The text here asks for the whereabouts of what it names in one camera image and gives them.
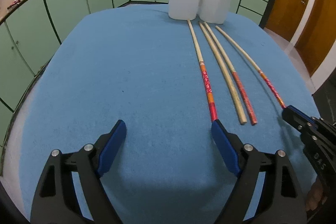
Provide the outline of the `right hand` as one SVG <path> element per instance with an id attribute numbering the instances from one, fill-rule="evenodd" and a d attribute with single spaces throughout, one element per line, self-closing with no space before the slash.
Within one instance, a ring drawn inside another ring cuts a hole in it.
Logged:
<path id="1" fill-rule="evenodd" d="M 307 193 L 305 200 L 305 210 L 315 210 L 323 200 L 323 186 L 320 179 L 317 177 L 315 182 Z"/>

